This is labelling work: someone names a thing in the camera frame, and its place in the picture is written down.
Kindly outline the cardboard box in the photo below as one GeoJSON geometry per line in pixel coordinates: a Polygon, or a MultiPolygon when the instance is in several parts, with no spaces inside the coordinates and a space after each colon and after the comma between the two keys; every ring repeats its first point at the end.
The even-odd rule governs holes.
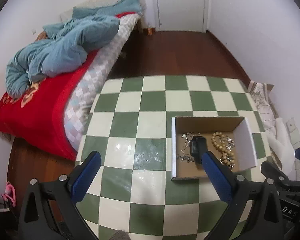
{"type": "Polygon", "coordinates": [[[256,148],[253,135],[247,118],[219,116],[219,117],[189,117],[176,116],[172,118],[172,161],[171,179],[201,179],[207,175],[202,165],[193,161],[187,161],[190,157],[188,141],[194,136],[206,138],[207,149],[217,158],[222,153],[217,150],[211,137],[214,133],[221,132],[234,142],[232,152],[234,154],[233,172],[241,172],[257,166],[256,148]]]}

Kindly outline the pink slipper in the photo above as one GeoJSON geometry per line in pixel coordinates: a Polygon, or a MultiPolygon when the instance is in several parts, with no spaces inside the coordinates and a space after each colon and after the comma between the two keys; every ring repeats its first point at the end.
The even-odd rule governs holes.
{"type": "Polygon", "coordinates": [[[11,202],[13,207],[16,206],[15,188],[9,181],[6,183],[5,192],[1,196],[4,202],[11,202]]]}

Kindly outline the red bed blanket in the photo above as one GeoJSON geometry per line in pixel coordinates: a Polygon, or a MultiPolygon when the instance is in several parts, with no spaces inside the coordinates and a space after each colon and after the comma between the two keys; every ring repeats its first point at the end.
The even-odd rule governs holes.
{"type": "Polygon", "coordinates": [[[71,148],[66,138],[64,110],[98,51],[91,52],[78,70],[46,78],[18,100],[4,94],[0,100],[0,133],[22,138],[47,153],[75,160],[78,151],[71,148]]]}

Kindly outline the grey checkered mattress sheet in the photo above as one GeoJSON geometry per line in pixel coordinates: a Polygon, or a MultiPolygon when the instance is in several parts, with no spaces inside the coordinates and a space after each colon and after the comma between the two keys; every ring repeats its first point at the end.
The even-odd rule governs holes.
{"type": "Polygon", "coordinates": [[[120,18],[119,30],[112,41],[101,48],[72,92],[64,110],[64,130],[71,148],[78,151],[93,101],[99,93],[131,32],[139,14],[120,18]]]}

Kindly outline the green white checkered tablecloth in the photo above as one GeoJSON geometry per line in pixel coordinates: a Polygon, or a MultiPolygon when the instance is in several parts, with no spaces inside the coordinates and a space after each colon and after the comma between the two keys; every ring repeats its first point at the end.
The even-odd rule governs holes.
{"type": "Polygon", "coordinates": [[[124,230],[131,239],[204,239],[226,204],[211,183],[171,180],[174,116],[243,116],[259,163],[270,148],[241,81],[205,76],[108,80],[97,94],[77,161],[92,151],[102,164],[81,215],[99,239],[124,230]]]}

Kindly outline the blue quilted duvet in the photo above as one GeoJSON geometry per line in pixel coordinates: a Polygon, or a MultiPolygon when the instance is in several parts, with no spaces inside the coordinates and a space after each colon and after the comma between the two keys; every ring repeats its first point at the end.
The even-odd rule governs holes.
{"type": "Polygon", "coordinates": [[[20,49],[6,67],[6,92],[20,98],[30,85],[46,77],[75,71],[89,52],[108,45],[117,35],[119,14],[142,13],[140,0],[120,0],[98,8],[74,7],[65,23],[43,26],[45,38],[20,49]]]}

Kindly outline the white door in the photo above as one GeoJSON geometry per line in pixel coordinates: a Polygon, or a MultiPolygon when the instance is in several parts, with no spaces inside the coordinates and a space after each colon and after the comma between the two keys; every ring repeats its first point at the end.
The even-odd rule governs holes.
{"type": "Polygon", "coordinates": [[[207,31],[210,0],[154,0],[159,31],[207,31]]]}

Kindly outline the white wall socket strip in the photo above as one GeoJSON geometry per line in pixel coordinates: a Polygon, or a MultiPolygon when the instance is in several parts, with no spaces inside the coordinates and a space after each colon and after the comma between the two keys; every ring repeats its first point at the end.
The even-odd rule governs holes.
{"type": "MultiPolygon", "coordinates": [[[[286,122],[286,126],[287,126],[287,129],[288,129],[290,142],[291,142],[293,148],[295,150],[300,148],[300,133],[299,133],[299,130],[296,126],[294,118],[290,118],[286,122]]],[[[300,181],[300,160],[297,159],[297,158],[295,159],[295,173],[296,173],[296,175],[295,175],[296,180],[300,181]]]]}

